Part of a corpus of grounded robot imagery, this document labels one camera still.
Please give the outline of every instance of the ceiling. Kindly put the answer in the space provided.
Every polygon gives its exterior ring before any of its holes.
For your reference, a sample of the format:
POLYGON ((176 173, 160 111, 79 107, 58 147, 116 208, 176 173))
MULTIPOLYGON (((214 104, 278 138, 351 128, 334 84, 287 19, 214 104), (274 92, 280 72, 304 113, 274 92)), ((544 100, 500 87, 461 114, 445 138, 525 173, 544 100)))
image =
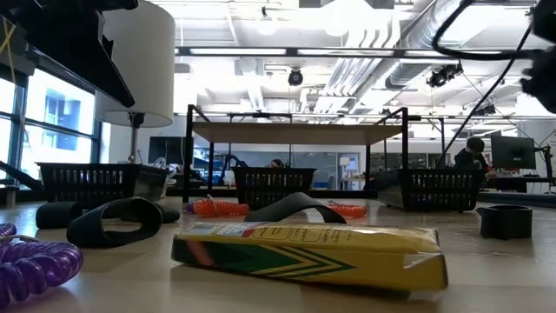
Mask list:
MULTIPOLYGON (((438 0, 437 5, 449 0, 438 0)), ((508 0, 508 4, 526 0, 508 0)), ((335 0, 320 8, 303 8, 304 0, 163 0, 152 1, 176 21, 176 46, 361 47, 389 48, 405 38, 404 29, 429 5, 429 0, 399 0, 394 10, 376 10, 364 0, 335 0), (263 17, 261 7, 267 17, 263 17)), ((526 5, 478 6, 468 9, 444 36, 444 43, 478 50, 515 49, 528 25, 526 5)), ((417 23, 411 31, 420 27, 417 23)), ((530 36, 526 48, 548 47, 530 36)), ((176 111, 197 104, 205 112, 267 112, 372 114, 407 106, 410 114, 466 116, 494 83, 506 62, 462 62, 465 75, 431 89, 426 80, 442 64, 425 64, 402 89, 384 90, 381 73, 387 61, 340 58, 177 57, 187 64, 176 74, 176 111), (253 69, 245 70, 245 63, 253 69), (288 76, 299 68, 303 83, 292 87, 288 76)), ((528 61, 518 61, 505 83, 490 98, 497 115, 516 115, 519 80, 528 61)), ((298 123, 369 123, 373 119, 311 118, 298 123)), ((469 128, 509 129, 508 121, 469 128)))

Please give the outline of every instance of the security camera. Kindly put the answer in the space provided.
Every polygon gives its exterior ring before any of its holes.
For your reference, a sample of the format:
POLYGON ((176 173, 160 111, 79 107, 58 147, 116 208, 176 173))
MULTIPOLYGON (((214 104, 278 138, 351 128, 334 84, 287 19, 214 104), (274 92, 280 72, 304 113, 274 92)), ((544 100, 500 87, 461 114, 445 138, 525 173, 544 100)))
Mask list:
POLYGON ((294 87, 303 83, 303 75, 300 69, 292 69, 291 73, 289 73, 288 83, 290 86, 294 87))

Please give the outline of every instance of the window frame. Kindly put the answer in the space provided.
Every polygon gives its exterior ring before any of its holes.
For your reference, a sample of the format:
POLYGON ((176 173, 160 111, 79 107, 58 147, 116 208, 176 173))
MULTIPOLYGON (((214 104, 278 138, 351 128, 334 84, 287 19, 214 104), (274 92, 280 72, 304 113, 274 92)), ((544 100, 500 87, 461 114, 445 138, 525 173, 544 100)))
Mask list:
MULTIPOLYGON (((80 83, 77 84, 68 81, 66 77, 61 77, 56 73, 52 72, 51 70, 45 69, 44 67, 37 66, 36 69, 41 70, 58 79, 61 79, 65 83, 69 83, 81 90, 87 91, 91 94, 95 94, 95 91, 92 90, 91 88, 84 88, 84 86, 80 83)), ((37 121, 35 119, 27 118, 27 117, 23 119, 23 123, 22 123, 20 114, 24 116, 25 111, 27 110, 29 76, 23 74, 21 71, 18 70, 15 70, 15 76, 16 76, 16 88, 14 89, 13 113, 0 111, 0 118, 11 121, 10 152, 9 152, 7 164, 17 169, 21 169, 21 159, 23 154, 23 136, 25 132, 25 128, 24 128, 25 125, 40 127, 44 130, 51 130, 51 131, 55 131, 56 133, 61 133, 65 135, 88 138, 91 141, 90 162, 99 163, 101 133, 102 133, 102 126, 103 126, 102 123, 95 119, 93 121, 93 131, 91 134, 85 134, 77 130, 37 121), (20 108, 17 105, 18 100, 21 101, 21 109, 23 110, 23 112, 20 112, 20 108)), ((5 64, 0 64, 0 79, 13 83, 11 78, 11 70, 9 66, 5 64)), ((9 176, 6 179, 0 179, 0 184, 14 184, 14 183, 15 183, 14 179, 9 176)))

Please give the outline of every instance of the wooden table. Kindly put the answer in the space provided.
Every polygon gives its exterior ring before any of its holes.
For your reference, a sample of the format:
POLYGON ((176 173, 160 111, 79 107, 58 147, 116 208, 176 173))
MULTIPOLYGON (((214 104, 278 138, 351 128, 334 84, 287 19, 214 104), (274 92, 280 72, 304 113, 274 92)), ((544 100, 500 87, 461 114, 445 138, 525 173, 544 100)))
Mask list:
MULTIPOLYGON (((408 214, 365 200, 367 218, 357 224, 438 228, 450 287, 441 293, 403 295, 363 288, 275 281, 182 266, 169 258, 172 236, 196 216, 138 243, 111 250, 84 250, 81 273, 42 296, 16 303, 10 312, 554 312, 556 308, 556 211, 533 212, 533 240, 499 241, 479 236, 476 213, 408 214)), ((167 198, 182 207, 181 198, 167 198)), ((65 240, 65 230, 37 230, 39 204, 0 210, 2 223, 43 240, 65 240)), ((241 220, 220 217, 208 220, 241 220)), ((319 221, 309 211, 296 220, 319 221)), ((107 222, 115 230, 129 223, 107 222)))

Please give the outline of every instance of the white lampshade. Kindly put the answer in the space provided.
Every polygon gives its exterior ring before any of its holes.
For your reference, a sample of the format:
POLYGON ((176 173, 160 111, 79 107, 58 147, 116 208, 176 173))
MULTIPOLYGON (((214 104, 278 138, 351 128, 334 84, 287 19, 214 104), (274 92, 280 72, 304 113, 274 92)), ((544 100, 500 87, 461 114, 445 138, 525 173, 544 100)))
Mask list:
POLYGON ((174 18, 150 2, 134 10, 104 13, 104 35, 114 40, 112 60, 136 103, 125 108, 103 93, 95 98, 96 118, 130 126, 128 113, 145 113, 141 127, 172 124, 174 111, 174 18))
POLYGON ((340 166, 349 166, 350 161, 349 161, 349 157, 341 157, 340 158, 340 166))

